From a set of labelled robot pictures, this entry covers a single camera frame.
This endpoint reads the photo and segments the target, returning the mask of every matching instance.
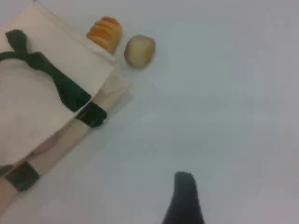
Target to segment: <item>green bow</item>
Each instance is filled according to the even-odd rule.
[[[58,70],[41,52],[28,53],[26,35],[18,29],[9,31],[7,40],[14,51],[0,53],[0,62],[6,59],[20,59],[31,68],[48,74],[57,88],[61,102],[72,112],[76,112],[91,99],[91,96]],[[106,119],[107,113],[97,104],[90,102],[77,118],[91,127],[99,126]]]

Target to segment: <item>beige bag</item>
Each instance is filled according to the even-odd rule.
[[[35,70],[29,56],[25,62],[23,56],[1,61],[0,213],[18,192],[29,189],[97,126],[95,119],[101,124],[99,117],[128,88],[114,72],[111,55],[75,33],[40,3],[33,2],[0,29],[0,53],[13,51],[9,35],[16,29],[27,36],[29,53],[41,52],[90,97],[80,107],[75,104],[73,110],[62,100],[64,89],[59,92],[56,77],[53,81],[43,70]]]

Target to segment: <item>white table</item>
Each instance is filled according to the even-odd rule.
[[[1,21],[29,2],[4,0]],[[42,2],[83,34],[103,15],[121,22],[131,94],[1,224],[161,224],[180,170],[207,224],[298,223],[298,1]],[[136,34],[157,42],[142,71],[122,57]]]

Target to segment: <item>black object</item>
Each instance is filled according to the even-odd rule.
[[[39,174],[33,167],[25,162],[6,176],[6,179],[19,191],[31,188],[39,179]]]
[[[162,224],[204,224],[197,186],[190,173],[177,172],[174,193]]]

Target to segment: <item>potato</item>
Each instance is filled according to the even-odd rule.
[[[133,36],[125,49],[126,62],[133,68],[144,68],[152,60],[156,50],[154,39],[143,35]]]

